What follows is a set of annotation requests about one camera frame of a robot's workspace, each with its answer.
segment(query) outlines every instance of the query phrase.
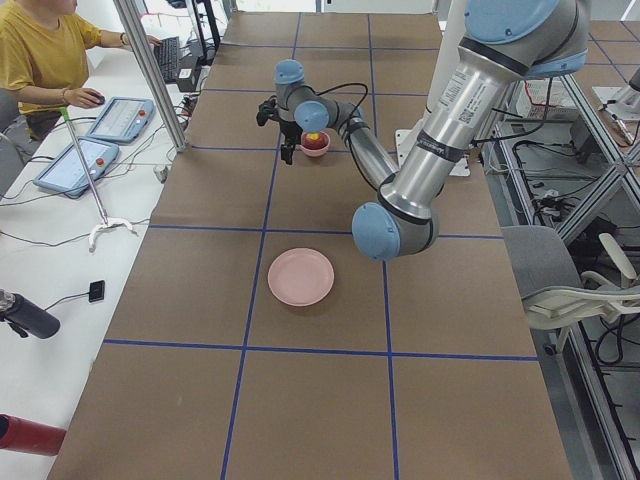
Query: light blue joint cap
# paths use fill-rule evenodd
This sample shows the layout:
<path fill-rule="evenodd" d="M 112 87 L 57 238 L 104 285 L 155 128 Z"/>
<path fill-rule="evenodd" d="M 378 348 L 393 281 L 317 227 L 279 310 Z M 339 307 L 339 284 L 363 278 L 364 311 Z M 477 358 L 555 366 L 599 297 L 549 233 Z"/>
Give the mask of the light blue joint cap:
<path fill-rule="evenodd" d="M 553 60 L 547 63 L 534 65 L 529 69 L 525 78 L 549 78 L 569 75 L 580 70 L 587 61 L 587 51 L 572 55 L 570 57 Z"/>
<path fill-rule="evenodd" d="M 353 214 L 353 239 L 373 260 L 391 260 L 400 253 L 400 232 L 391 214 L 380 204 L 368 202 Z"/>
<path fill-rule="evenodd" d="M 296 60 L 282 60 L 276 65 L 274 81 L 277 85 L 289 85 L 304 80 L 304 68 Z"/>
<path fill-rule="evenodd" d="M 511 43 L 542 25 L 560 0 L 469 0 L 467 34 L 489 45 Z"/>
<path fill-rule="evenodd" d="M 296 107 L 293 118 L 305 132 L 315 133 L 329 125 L 329 112 L 320 102 L 307 100 Z"/>

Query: person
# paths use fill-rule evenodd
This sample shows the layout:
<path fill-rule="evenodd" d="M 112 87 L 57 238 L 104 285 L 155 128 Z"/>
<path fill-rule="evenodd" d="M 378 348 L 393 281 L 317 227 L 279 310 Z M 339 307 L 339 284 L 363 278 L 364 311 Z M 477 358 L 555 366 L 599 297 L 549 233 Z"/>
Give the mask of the person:
<path fill-rule="evenodd" d="M 60 107 L 93 108 L 104 97 L 83 87 L 85 50 L 129 45 L 125 33 L 100 30 L 80 17 L 76 0 L 7 0 L 0 6 L 0 86 L 18 101 L 29 135 L 42 140 Z M 150 43 L 160 40 L 148 36 Z"/>

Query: white desk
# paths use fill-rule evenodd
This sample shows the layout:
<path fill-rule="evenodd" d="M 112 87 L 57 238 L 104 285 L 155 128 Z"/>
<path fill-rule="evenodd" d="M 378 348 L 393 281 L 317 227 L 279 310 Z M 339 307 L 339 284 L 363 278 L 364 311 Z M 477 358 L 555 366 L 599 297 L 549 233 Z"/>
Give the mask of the white desk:
<path fill-rule="evenodd" d="M 153 98 L 139 71 L 133 54 L 107 50 L 106 56 L 87 82 L 87 86 L 112 96 Z M 182 94 L 173 85 L 169 92 L 178 104 Z M 96 116 L 99 109 L 69 109 L 70 116 Z M 82 134 L 90 123 L 78 122 Z M 141 136 L 121 147 L 117 161 L 134 152 L 156 129 L 162 118 L 156 112 Z M 70 143 L 66 127 L 54 130 L 37 155 L 57 155 Z M 98 191 L 110 216 L 138 222 L 149 218 L 162 185 L 153 173 L 155 165 L 171 162 L 175 155 L 165 129 L 160 129 L 151 145 L 137 155 L 130 171 L 98 182 Z M 7 196 L 14 196 L 22 186 L 44 168 L 42 162 L 29 163 L 14 182 Z M 125 166 L 111 171 L 123 173 Z M 10 204 L 46 193 L 33 184 Z M 33 241 L 58 243 L 88 234 L 100 223 L 100 215 L 89 191 L 79 199 L 52 196 L 19 206 L 0 207 L 0 230 Z M 101 233 L 96 250 L 89 252 L 88 239 L 52 248 L 0 236 L 0 288 L 17 292 L 45 308 L 56 300 L 88 291 L 89 283 L 106 281 L 105 299 L 90 304 L 87 297 L 63 302 L 50 310 L 61 323 L 53 337 L 21 339 L 7 325 L 0 325 L 0 413 L 67 428 L 84 388 L 92 362 L 126 282 L 127 276 L 146 233 L 146 225 L 135 225 L 137 236 L 126 228 Z M 0 478 L 42 480 L 55 457 L 43 457 L 0 450 Z"/>

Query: robot label sticker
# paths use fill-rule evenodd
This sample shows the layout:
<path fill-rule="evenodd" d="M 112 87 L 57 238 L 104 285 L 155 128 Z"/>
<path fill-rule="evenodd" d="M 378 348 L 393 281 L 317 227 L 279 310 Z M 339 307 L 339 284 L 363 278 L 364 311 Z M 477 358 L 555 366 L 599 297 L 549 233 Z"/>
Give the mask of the robot label sticker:
<path fill-rule="evenodd" d="M 435 153 L 440 158 L 449 160 L 450 162 L 457 163 L 465 155 L 464 150 L 450 147 L 444 143 L 440 143 L 434 138 L 427 135 L 424 130 L 418 134 L 418 140 L 416 145 L 427 152 Z"/>
<path fill-rule="evenodd" d="M 496 85 L 456 70 L 438 104 L 447 112 L 454 105 L 451 117 L 458 123 L 474 128 L 482 118 L 478 112 L 484 112 L 487 104 L 493 104 L 497 92 Z"/>

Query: red cylinder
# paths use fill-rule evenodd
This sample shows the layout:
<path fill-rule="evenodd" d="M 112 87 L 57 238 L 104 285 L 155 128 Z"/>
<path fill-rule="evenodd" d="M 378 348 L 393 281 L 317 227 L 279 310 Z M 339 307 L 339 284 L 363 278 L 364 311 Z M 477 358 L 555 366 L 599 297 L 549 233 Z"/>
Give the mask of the red cylinder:
<path fill-rule="evenodd" d="M 57 455 L 66 430 L 24 418 L 0 415 L 0 448 L 37 455 Z"/>

